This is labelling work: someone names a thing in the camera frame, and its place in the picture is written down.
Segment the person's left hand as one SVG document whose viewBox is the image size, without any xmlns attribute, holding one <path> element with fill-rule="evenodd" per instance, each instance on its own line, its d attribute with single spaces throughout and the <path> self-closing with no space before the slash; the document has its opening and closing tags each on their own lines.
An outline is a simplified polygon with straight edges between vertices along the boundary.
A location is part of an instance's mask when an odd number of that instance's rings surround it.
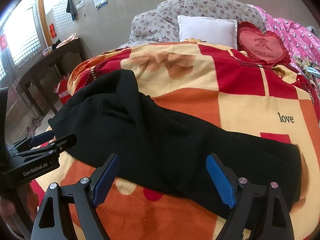
<svg viewBox="0 0 320 240">
<path fill-rule="evenodd" d="M 0 199 L 0 213 L 2 217 L 8 217 L 16 212 L 14 204 L 4 198 Z"/>
</svg>

